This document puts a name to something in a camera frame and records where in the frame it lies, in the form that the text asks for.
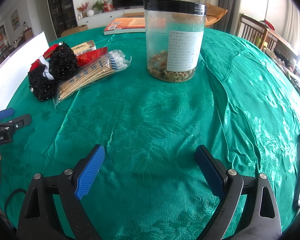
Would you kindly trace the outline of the black lace hair scrunchies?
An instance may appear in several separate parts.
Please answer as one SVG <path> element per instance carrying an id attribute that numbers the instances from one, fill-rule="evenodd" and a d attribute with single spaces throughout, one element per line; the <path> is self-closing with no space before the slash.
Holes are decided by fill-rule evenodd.
<path id="1" fill-rule="evenodd" d="M 53 98 L 58 84 L 71 78 L 79 69 L 76 55 L 64 42 L 58 43 L 48 62 L 48 67 L 40 65 L 27 75 L 29 89 L 39 101 Z"/>

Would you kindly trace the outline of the red yarn ball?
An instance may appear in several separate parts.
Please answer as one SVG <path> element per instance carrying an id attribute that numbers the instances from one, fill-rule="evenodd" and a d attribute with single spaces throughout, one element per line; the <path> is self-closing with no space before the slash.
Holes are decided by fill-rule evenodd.
<path id="1" fill-rule="evenodd" d="M 52 45 L 42 56 L 40 56 L 34 63 L 31 64 L 31 68 L 29 72 L 35 70 L 40 65 L 45 65 L 46 67 L 49 66 L 48 60 L 51 57 L 51 54 L 55 51 L 55 49 L 58 47 L 58 44 Z"/>

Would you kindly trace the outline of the gold tissue pack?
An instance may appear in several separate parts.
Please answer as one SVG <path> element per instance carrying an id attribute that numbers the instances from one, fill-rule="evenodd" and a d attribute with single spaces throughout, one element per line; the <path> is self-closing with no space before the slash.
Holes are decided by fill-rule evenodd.
<path id="1" fill-rule="evenodd" d="M 81 43 L 77 46 L 71 48 L 76 56 L 82 55 L 84 53 L 96 50 L 96 46 L 93 40 Z"/>

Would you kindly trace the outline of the wooden cotton swab pack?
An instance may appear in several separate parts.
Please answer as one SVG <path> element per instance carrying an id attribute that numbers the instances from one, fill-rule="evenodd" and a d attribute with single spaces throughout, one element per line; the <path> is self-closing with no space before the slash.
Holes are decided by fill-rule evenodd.
<path id="1" fill-rule="evenodd" d="M 82 88 L 100 82 L 109 76 L 126 70 L 132 61 L 121 50 L 112 50 L 84 65 L 73 77 L 61 82 L 53 98 L 57 106 L 60 102 L 70 97 Z"/>

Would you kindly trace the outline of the red tissue pack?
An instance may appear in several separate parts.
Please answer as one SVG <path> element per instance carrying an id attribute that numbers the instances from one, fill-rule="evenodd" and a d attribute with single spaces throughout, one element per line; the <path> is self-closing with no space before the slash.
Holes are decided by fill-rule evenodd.
<path id="1" fill-rule="evenodd" d="M 98 48 L 96 50 L 92 50 L 81 55 L 77 55 L 77 65 L 79 67 L 83 67 L 91 61 L 98 59 L 102 55 L 108 52 L 108 47 Z"/>

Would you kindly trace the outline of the white cardboard box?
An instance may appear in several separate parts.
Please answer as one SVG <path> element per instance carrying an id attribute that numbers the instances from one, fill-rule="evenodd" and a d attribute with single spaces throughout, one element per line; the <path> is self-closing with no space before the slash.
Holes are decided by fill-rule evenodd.
<path id="1" fill-rule="evenodd" d="M 17 48 L 0 65 L 0 111 L 6 109 L 34 63 L 49 48 L 44 32 Z"/>

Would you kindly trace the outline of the dark dining table set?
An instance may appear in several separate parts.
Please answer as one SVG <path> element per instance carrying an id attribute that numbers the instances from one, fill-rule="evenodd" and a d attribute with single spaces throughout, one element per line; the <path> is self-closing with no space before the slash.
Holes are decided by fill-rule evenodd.
<path id="1" fill-rule="evenodd" d="M 31 38 L 33 38 L 31 27 L 22 31 L 17 39 L 13 41 L 13 44 L 9 44 L 6 35 L 0 33 L 0 60 L 6 59 L 11 53 Z"/>

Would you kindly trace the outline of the brown cardboard box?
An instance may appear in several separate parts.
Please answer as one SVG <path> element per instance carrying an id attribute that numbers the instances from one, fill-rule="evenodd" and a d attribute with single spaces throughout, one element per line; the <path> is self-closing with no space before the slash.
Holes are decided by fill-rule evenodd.
<path id="1" fill-rule="evenodd" d="M 79 32 L 82 32 L 82 31 L 86 31 L 86 30 L 88 30 L 87 25 L 80 25 L 80 26 L 77 26 L 77 27 L 74 27 L 74 28 L 63 31 L 61 33 L 61 37 L 66 37 L 66 36 L 69 36 L 69 35 L 72 35 L 72 34 L 75 34 L 75 33 L 79 33 Z"/>

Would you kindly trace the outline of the black display cabinet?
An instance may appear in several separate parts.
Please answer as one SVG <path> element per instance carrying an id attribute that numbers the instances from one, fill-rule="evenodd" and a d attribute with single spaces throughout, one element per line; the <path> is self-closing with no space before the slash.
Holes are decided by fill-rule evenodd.
<path id="1" fill-rule="evenodd" d="M 47 4 L 57 38 L 62 32 L 77 27 L 73 0 L 47 0 Z"/>

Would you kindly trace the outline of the red flower vase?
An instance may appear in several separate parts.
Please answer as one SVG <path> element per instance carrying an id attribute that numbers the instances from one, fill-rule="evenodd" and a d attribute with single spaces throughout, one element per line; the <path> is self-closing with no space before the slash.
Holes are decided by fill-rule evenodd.
<path id="1" fill-rule="evenodd" d="M 81 5 L 77 7 L 77 11 L 79 12 L 81 18 L 94 16 L 94 10 L 88 9 L 88 7 L 89 2 L 81 3 Z"/>

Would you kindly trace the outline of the white tv cabinet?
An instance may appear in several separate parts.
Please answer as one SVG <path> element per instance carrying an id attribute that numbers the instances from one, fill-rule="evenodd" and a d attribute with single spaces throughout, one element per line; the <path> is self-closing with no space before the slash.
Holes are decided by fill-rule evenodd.
<path id="1" fill-rule="evenodd" d="M 141 14 L 144 13 L 143 8 L 137 9 L 124 9 L 124 10 L 114 10 L 110 12 L 103 12 L 93 16 L 85 17 L 77 20 L 77 25 L 86 25 L 88 29 L 106 27 L 116 18 L 122 18 L 125 14 Z"/>

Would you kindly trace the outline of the orange paperback book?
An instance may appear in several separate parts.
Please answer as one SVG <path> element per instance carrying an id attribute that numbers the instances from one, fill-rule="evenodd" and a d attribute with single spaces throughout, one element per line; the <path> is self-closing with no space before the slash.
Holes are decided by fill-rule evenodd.
<path id="1" fill-rule="evenodd" d="M 144 33 L 144 17 L 116 18 L 106 26 L 104 35 L 125 34 L 125 33 Z"/>

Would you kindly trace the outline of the wooden dining chair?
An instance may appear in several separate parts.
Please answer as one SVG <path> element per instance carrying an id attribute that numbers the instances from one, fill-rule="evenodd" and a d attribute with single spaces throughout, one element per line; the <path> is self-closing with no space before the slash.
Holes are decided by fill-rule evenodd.
<path id="1" fill-rule="evenodd" d="M 263 49 L 269 28 L 262 22 L 257 21 L 245 14 L 240 14 L 236 35 L 245 39 L 260 50 Z"/>

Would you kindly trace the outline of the clear jar black lid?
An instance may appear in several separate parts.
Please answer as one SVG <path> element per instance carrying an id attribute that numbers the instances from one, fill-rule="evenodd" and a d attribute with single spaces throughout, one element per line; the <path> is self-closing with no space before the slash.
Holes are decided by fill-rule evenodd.
<path id="1" fill-rule="evenodd" d="M 180 0 L 144 0 L 147 70 L 154 78 L 180 83 L 195 74 L 207 7 Z"/>

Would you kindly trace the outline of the orange lounge chair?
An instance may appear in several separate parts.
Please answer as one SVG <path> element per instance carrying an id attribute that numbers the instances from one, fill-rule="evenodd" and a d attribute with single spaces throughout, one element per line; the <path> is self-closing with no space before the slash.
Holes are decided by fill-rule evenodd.
<path id="1" fill-rule="evenodd" d="M 205 5 L 207 8 L 206 19 L 205 19 L 206 27 L 211 27 L 213 24 L 217 23 L 228 12 L 227 9 L 212 5 L 210 3 L 205 3 Z"/>

